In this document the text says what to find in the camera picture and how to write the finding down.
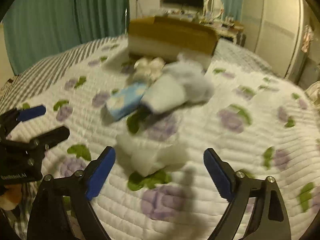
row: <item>bed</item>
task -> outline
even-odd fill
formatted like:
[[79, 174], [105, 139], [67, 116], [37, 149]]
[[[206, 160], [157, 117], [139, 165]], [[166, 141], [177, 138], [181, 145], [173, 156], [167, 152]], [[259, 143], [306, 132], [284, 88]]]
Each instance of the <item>bed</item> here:
[[[23, 73], [3, 96], [0, 113], [23, 104], [44, 104], [47, 108], [44, 117], [19, 124], [10, 134], [13, 140], [28, 141], [61, 124], [70, 128], [69, 139], [46, 153], [43, 175], [58, 178], [84, 169], [106, 146], [116, 148], [116, 135], [126, 133], [126, 118], [106, 124], [101, 110], [103, 95], [125, 85], [128, 69], [122, 55], [126, 46], [125, 36], [105, 38], [45, 58]], [[127, 183], [133, 170], [125, 158], [117, 157], [100, 195], [91, 202], [102, 225], [112, 239], [207, 239], [228, 205], [203, 165], [203, 151], [212, 147], [234, 170], [241, 169], [258, 179], [268, 175], [276, 178], [292, 239], [298, 240], [320, 207], [316, 111], [300, 88], [277, 78], [266, 62], [229, 41], [219, 41], [205, 75], [214, 85], [212, 99], [202, 106], [174, 111], [164, 120], [165, 126], [175, 126], [171, 129], [174, 132], [162, 136], [159, 142], [180, 140], [187, 145], [190, 161], [170, 173], [169, 183], [183, 191], [183, 206], [165, 219], [146, 214], [141, 202], [149, 189], [130, 190]], [[76, 90], [70, 89], [70, 81], [80, 76], [85, 76], [86, 82]], [[53, 110], [60, 100], [68, 100], [72, 108], [72, 113], [62, 119]], [[231, 116], [230, 107], [234, 105], [241, 106], [244, 119]], [[146, 130], [137, 136], [147, 142], [151, 132]], [[70, 153], [68, 149], [75, 145], [86, 147], [90, 158], [76, 158]], [[36, 189], [36, 183], [23, 186], [20, 218], [11, 221], [22, 239], [26, 238]], [[243, 236], [253, 203], [250, 199], [235, 239]], [[76, 220], [71, 214], [69, 217], [76, 236], [81, 238]]]

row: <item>quilted bedspread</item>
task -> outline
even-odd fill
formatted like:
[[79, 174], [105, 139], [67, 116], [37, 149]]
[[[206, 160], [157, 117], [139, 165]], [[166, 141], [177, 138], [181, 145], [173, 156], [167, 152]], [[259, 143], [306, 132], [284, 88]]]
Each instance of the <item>quilted bedspread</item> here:
[[[22, 102], [43, 104], [47, 112], [19, 124], [10, 134], [12, 139], [28, 141], [61, 125], [70, 129], [68, 140], [46, 152], [43, 175], [70, 176], [98, 158], [106, 146], [117, 151], [116, 135], [127, 130], [126, 118], [104, 122], [103, 105], [128, 77], [121, 68], [127, 41], [118, 45], [108, 57], [99, 48], [47, 91]], [[204, 150], [212, 147], [234, 170], [276, 179], [292, 239], [299, 239], [320, 208], [320, 133], [312, 105], [293, 84], [226, 61], [213, 61], [205, 76], [214, 85], [211, 100], [180, 108], [157, 127], [157, 132], [162, 127], [163, 133], [170, 131], [159, 137], [162, 141], [174, 138], [187, 147], [190, 161], [167, 171], [172, 178], [168, 185], [183, 192], [183, 205], [170, 217], [151, 219], [141, 209], [150, 189], [130, 190], [128, 179], [134, 171], [128, 159], [117, 156], [100, 195], [91, 202], [102, 225], [115, 240], [207, 239], [228, 205], [203, 163]], [[147, 143], [149, 129], [136, 136]], [[244, 234], [253, 203], [250, 199], [235, 239]]]

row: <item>stuffed animal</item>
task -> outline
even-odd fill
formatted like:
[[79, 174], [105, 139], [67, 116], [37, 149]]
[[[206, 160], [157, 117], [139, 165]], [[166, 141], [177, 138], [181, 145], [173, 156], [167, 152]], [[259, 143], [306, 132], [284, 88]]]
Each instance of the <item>stuffed animal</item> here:
[[22, 199], [21, 184], [0, 186], [0, 208], [13, 210]]

